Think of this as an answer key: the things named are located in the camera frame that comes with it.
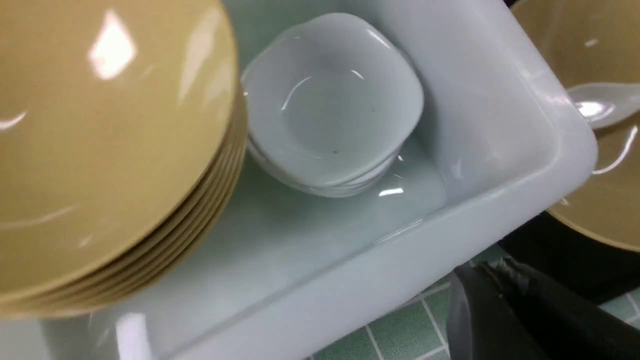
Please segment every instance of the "ceramic spoon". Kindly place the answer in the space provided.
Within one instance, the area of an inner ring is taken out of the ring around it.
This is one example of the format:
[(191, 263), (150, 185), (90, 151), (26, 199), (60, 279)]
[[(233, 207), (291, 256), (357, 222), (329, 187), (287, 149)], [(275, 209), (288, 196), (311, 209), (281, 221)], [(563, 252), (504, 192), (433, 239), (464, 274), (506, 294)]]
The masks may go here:
[(640, 110), (640, 84), (587, 83), (567, 93), (594, 130), (617, 124)]

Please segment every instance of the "grout line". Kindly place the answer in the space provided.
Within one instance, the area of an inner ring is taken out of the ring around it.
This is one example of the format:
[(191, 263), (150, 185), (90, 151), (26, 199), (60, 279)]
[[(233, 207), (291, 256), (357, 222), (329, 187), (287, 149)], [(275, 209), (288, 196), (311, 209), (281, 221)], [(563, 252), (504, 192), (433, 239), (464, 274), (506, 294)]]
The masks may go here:
[(380, 352), (380, 348), (378, 347), (378, 342), (376, 341), (376, 338), (373, 337), (373, 332), (371, 331), (371, 328), (368, 325), (365, 325), (364, 328), (367, 330), (367, 334), (369, 335), (369, 340), (371, 340), (371, 343), (373, 344), (373, 348), (376, 349), (378, 360), (385, 360), (385, 358), (382, 357), (382, 353)]
[(435, 354), (441, 352), (442, 350), (447, 351), (447, 348), (442, 346), (442, 347), (438, 347), (435, 348), (431, 351), (429, 351), (428, 353), (424, 354), (424, 355), (420, 355), (419, 357), (416, 357), (414, 360), (425, 360), (431, 356), (434, 356)]
[[(436, 334), (438, 334), (438, 338), (440, 339), (440, 342), (441, 342), (442, 346), (445, 347), (447, 345), (447, 343), (444, 341), (444, 337), (442, 336), (442, 333), (440, 332), (440, 328), (438, 327), (438, 324), (436, 323), (436, 318), (433, 317), (433, 314), (431, 313), (431, 310), (429, 309), (429, 306), (427, 305), (427, 302), (424, 301), (424, 299), (420, 300), (420, 302), (422, 303), (422, 306), (424, 306), (424, 309), (427, 311), (427, 315), (429, 316), (429, 320), (431, 320), (431, 323), (433, 324), (433, 327), (436, 329)], [(447, 352), (447, 356), (449, 356), (448, 347), (445, 348), (445, 351)]]
[(435, 286), (434, 288), (427, 289), (424, 293), (419, 293), (418, 295), (410, 298), (404, 304), (402, 304), (402, 305), (398, 306), (397, 308), (395, 308), (394, 311), (400, 310), (405, 306), (409, 306), (409, 305), (414, 304), (414, 303), (416, 303), (416, 302), (418, 302), (418, 301), (420, 301), (422, 299), (428, 298), (428, 297), (432, 296), (433, 294), (436, 294), (436, 293), (441, 292), (442, 290), (448, 289), (450, 286), (451, 286), (450, 282), (445, 282), (442, 285), (438, 285), (438, 286)]
[(634, 316), (631, 316), (630, 318), (626, 319), (625, 322), (626, 323), (632, 323), (632, 322), (634, 322), (634, 321), (636, 321), (638, 319), (640, 319), (640, 316), (634, 315)]
[(634, 309), (636, 310), (636, 315), (640, 316), (640, 307), (638, 307), (638, 304), (636, 304), (636, 300), (634, 299), (634, 297), (631, 296), (630, 293), (627, 293), (627, 299), (631, 301), (631, 306), (633, 306)]
[(438, 285), (436, 287), (434, 287), (433, 289), (427, 289), (427, 291), (425, 291), (424, 293), (421, 293), (420, 295), (418, 295), (421, 299), (424, 299), (426, 297), (432, 296), (435, 293), (439, 293), (442, 290), (448, 289), (451, 286), (451, 282), (447, 281), (442, 285)]

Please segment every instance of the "white basin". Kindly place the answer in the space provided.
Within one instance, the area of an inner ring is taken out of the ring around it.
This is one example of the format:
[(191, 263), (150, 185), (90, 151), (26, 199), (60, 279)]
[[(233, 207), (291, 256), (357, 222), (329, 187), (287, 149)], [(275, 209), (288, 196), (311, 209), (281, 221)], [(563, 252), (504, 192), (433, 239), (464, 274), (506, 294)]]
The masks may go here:
[(380, 183), (351, 198), (305, 195), (249, 161), (223, 219), (178, 269), (91, 316), (2, 323), (0, 357), (300, 360), (401, 305), (593, 169), (590, 128), (501, 0), (227, 4), (243, 65), (315, 16), (365, 19), (411, 59), (430, 111)]

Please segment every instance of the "yellow plate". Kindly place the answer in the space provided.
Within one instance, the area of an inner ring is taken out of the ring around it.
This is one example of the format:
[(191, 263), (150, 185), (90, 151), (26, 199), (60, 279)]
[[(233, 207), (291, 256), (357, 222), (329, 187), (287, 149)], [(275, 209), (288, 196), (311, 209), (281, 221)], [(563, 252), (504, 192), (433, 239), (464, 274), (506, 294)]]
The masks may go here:
[[(513, 14), (566, 87), (640, 82), (640, 1), (520, 0)], [(598, 164), (576, 192), (549, 209), (586, 236), (640, 251), (640, 115), (596, 132)]]
[(224, 180), (225, 185), (223, 186), (223, 191), (211, 195), (206, 205), (207, 209), (202, 211), (198, 219), (194, 220), (193, 225), (181, 236), (172, 241), (171, 246), (166, 249), (166, 252), (155, 259), (153, 263), (149, 264), (148, 268), (142, 269), (140, 272), (131, 272), (130, 278), (126, 278), (122, 282), (115, 281), (113, 282), (113, 287), (108, 290), (99, 291), (86, 299), (74, 299), (73, 301), (69, 299), (69, 301), (66, 301), (64, 304), (58, 304), (58, 306), (43, 306), (29, 310), (21, 309), (20, 311), (15, 310), (10, 316), (57, 318), (89, 313), (120, 302), (160, 280), (169, 270), (181, 263), (196, 247), (197, 243), (205, 238), (206, 234), (217, 222), (222, 211), (225, 209), (241, 173), (246, 132), (247, 128), (245, 125), (242, 130), (242, 139), (234, 146), (234, 159), (229, 163), (230, 168), (227, 172), (228, 176), (226, 180)]
[(0, 300), (123, 254), (218, 150), (237, 90), (227, 14), (216, 0), (149, 6), (0, 4)]
[(191, 226), (204, 206), (210, 201), (211, 196), (221, 191), (223, 179), (227, 177), (226, 173), (228, 172), (230, 160), (235, 155), (233, 152), (234, 148), (232, 147), (232, 141), (237, 141), (235, 136), (236, 134), (227, 134), (227, 140), (225, 140), (225, 144), (223, 144), (216, 161), (212, 164), (209, 174), (205, 179), (206, 181), (198, 185), (199, 194), (197, 197), (194, 197), (194, 200), (197, 201), (194, 201), (188, 213), (182, 214), (182, 220), (177, 226), (173, 225), (170, 231), (161, 234), (157, 231), (154, 232), (152, 236), (142, 241), (118, 259), (67, 286), (52, 290), (37, 297), (0, 304), (0, 313), (6, 313), (13, 308), (60, 307), (60, 304), (74, 302), (76, 301), (75, 299), (86, 296), (87, 293), (100, 293), (103, 289), (112, 286), (114, 281), (123, 281), (131, 276), (131, 274), (149, 266), (149, 262), (152, 259), (162, 253), (174, 239), (182, 236), (183, 232)]

